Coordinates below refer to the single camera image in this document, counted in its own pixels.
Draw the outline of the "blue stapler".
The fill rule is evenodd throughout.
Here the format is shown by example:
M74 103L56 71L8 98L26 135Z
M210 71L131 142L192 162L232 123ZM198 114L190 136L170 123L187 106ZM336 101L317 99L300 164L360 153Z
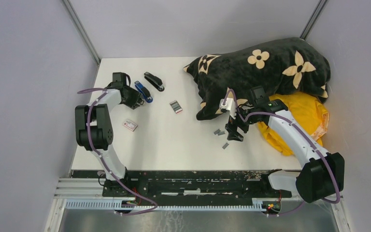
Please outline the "blue stapler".
M135 88L137 89L138 92L140 92L142 98L147 102L147 103L152 103L153 102L153 97L151 96L149 90L139 81L134 82Z

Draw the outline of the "red white staple box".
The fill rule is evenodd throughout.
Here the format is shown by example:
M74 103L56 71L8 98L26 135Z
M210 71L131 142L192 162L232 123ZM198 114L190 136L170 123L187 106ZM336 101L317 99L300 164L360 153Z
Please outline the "red white staple box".
M129 119L124 121L123 126L129 129L130 131L135 131L138 128L138 124Z

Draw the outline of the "black stapler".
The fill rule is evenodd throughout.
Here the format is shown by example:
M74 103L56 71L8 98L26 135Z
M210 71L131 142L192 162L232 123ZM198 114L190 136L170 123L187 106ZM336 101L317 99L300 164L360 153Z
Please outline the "black stapler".
M144 78L153 87L155 87L159 92L163 92L165 90L164 85L163 85L163 82L162 82L162 80L159 77L157 77L157 76L155 76L155 75L153 75L153 74L151 74L149 72L145 72L144 73Z

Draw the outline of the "staple box with staples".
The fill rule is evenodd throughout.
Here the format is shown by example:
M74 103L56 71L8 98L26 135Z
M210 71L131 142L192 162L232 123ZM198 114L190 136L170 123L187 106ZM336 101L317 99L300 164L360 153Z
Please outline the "staple box with staples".
M171 108L173 109L173 111L178 114L180 113L181 111L183 111L183 108L180 106L179 102L178 101L172 101L170 102L170 106Z

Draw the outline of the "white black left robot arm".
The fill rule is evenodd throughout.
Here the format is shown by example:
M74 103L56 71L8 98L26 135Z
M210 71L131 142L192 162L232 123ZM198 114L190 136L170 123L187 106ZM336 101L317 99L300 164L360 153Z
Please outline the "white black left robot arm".
M131 194L133 184L125 179L127 168L113 148L114 131L110 112L117 106L135 110L144 104L139 91L130 86L131 78L125 72L112 73L106 87L87 88L78 94L100 91L92 102L75 107L76 142L91 152L105 171L106 179L116 181L114 190L120 196Z

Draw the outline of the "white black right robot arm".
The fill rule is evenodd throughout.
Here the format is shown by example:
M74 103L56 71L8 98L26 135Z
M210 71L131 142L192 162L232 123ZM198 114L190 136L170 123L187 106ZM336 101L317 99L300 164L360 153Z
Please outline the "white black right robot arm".
M250 125L265 123L275 131L294 152L301 165L300 172L273 171L267 180L260 183L260 192L265 197L274 196L279 190L298 194L305 202L324 200L337 204L344 187L344 158L331 153L316 142L297 122L289 108L280 100L271 101L262 87L249 91L248 103L237 102L233 89L228 89L219 108L229 112L225 129L229 141L244 140L238 132L247 133Z

